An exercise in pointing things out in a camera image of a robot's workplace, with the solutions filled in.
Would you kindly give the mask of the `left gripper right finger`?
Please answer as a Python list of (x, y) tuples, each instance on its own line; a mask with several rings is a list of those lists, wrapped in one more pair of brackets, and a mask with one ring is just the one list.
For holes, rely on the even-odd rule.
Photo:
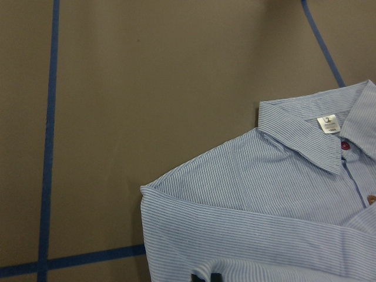
[(220, 273), (211, 273), (210, 282), (220, 282)]

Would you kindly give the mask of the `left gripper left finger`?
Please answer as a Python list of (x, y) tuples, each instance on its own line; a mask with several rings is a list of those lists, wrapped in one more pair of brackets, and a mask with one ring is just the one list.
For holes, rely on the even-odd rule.
[(195, 274), (191, 274), (190, 281), (191, 282), (204, 282), (204, 279), (201, 279), (200, 277), (198, 277)]

